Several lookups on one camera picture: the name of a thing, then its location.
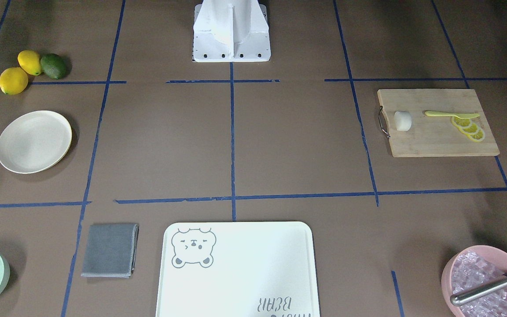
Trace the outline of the cream round plate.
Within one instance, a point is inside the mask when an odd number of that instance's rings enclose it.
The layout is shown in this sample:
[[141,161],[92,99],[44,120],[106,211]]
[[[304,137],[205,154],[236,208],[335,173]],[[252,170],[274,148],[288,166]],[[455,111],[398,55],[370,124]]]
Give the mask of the cream round plate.
[[54,111],[32,111],[0,134],[0,164],[16,174],[34,174],[58,164],[73,139],[69,121]]

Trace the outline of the lemon slice two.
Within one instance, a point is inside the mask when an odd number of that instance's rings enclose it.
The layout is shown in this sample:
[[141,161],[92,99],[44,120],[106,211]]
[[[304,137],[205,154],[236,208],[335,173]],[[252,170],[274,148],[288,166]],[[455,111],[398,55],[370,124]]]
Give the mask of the lemon slice two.
[[474,135],[481,131],[481,128],[475,123],[471,123],[469,126],[458,126],[457,128],[465,135]]

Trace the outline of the white bear tray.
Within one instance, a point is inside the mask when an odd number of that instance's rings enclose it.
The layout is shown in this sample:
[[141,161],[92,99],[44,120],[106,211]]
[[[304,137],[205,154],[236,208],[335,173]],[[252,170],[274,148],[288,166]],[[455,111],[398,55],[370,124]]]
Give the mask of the white bear tray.
[[302,221],[179,222],[163,235],[158,317],[319,317]]

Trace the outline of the pink bowl with ice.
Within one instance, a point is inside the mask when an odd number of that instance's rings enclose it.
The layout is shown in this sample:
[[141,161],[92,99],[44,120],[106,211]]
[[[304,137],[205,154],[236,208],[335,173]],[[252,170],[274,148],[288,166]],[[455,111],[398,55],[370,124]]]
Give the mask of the pink bowl with ice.
[[455,317],[507,317],[507,253],[487,245],[466,248],[445,265],[441,288]]

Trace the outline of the white steamed bun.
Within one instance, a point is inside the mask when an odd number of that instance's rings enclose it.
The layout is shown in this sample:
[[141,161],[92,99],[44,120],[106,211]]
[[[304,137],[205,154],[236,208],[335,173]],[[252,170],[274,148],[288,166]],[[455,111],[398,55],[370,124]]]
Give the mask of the white steamed bun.
[[394,124],[398,132],[408,132],[412,126],[412,116],[408,111],[396,111],[394,113]]

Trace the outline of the lemon slice three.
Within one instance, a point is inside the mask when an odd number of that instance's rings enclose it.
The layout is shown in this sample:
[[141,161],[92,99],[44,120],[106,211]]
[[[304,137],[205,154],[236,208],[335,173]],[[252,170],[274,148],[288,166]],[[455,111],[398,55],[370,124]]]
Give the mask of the lemon slice three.
[[473,142],[482,142],[485,140],[485,131],[481,128],[477,129],[475,132],[463,132],[468,139]]

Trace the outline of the yellow lemon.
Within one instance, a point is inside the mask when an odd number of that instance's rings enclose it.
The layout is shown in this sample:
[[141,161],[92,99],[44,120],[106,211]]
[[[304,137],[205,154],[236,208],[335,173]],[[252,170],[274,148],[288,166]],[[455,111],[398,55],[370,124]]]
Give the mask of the yellow lemon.
[[40,59],[40,54],[32,50],[23,50],[22,52],[19,52],[17,56],[20,67],[27,74],[33,76],[41,75],[44,72]]
[[29,77],[20,67],[7,68],[0,74],[0,89],[9,96],[23,92],[29,83]]

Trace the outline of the green avocado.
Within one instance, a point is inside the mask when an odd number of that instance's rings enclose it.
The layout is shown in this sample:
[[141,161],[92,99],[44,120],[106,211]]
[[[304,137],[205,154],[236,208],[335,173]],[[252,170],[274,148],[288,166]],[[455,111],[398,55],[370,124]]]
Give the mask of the green avocado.
[[68,74],[66,62],[58,54],[48,53],[43,55],[40,64],[44,73],[54,80],[60,80]]

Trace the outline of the yellow lemon near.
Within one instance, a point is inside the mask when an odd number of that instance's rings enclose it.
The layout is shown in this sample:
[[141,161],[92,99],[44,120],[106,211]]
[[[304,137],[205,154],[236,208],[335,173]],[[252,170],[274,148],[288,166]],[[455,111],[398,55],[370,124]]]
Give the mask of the yellow lemon near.
[[29,83],[29,77],[20,67],[7,68],[0,74],[0,89],[9,96],[23,92]]

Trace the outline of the grey folded cloth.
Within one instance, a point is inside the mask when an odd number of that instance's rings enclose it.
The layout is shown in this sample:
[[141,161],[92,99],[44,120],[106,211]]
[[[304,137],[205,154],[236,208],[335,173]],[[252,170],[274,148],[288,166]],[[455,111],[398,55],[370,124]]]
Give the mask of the grey folded cloth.
[[90,225],[81,276],[131,277],[135,266],[139,228],[137,223]]

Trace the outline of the yellow lemon far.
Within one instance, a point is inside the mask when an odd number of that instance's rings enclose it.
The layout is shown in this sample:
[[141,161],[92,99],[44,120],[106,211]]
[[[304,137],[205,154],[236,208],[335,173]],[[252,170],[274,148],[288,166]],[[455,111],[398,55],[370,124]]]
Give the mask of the yellow lemon far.
[[40,59],[40,54],[32,50],[23,50],[22,52],[19,52],[17,56],[20,67],[27,74],[33,76],[41,75],[44,72]]

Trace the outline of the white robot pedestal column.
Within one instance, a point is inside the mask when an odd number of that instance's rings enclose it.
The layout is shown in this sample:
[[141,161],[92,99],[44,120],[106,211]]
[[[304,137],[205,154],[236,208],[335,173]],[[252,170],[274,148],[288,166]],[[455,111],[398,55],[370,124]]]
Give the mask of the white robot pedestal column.
[[195,6],[193,32],[194,62],[270,60],[267,9],[258,0],[204,0]]

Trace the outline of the lemon slice one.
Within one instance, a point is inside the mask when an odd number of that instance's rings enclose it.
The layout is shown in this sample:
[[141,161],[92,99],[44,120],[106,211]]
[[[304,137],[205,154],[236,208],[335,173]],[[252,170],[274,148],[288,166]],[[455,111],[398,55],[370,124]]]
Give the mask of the lemon slice one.
[[451,117],[450,121],[451,124],[458,129],[468,129],[473,125],[471,119],[468,118]]

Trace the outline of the bamboo cutting board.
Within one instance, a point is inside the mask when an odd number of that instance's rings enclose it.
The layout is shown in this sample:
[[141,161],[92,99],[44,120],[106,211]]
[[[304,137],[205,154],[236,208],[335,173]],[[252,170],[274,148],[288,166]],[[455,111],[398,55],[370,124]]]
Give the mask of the bamboo cutting board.
[[[477,93],[473,89],[380,89],[380,123],[394,157],[497,156],[500,153]],[[471,121],[485,131],[485,140],[473,142],[451,124],[449,117],[429,117],[424,111],[480,114]],[[412,126],[398,132],[396,111],[408,111]]]

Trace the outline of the yellow plastic knife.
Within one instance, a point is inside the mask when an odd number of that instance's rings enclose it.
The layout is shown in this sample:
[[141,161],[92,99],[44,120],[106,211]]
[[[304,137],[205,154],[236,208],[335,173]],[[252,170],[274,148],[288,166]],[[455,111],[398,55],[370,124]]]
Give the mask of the yellow plastic knife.
[[473,114],[459,114],[459,113],[454,113],[454,112],[443,112],[443,111],[431,111],[431,110],[426,110],[424,111],[424,114],[425,116],[429,116],[429,117],[456,117],[456,118],[459,118],[459,119],[473,119],[473,118],[477,118],[477,117],[480,117],[480,114],[477,114],[477,113],[473,113]]

